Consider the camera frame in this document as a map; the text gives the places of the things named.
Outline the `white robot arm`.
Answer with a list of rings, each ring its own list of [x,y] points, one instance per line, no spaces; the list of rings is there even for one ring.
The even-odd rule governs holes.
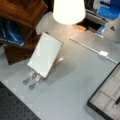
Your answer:
[[[115,20],[120,16],[120,0],[94,0],[93,8],[97,14]]]

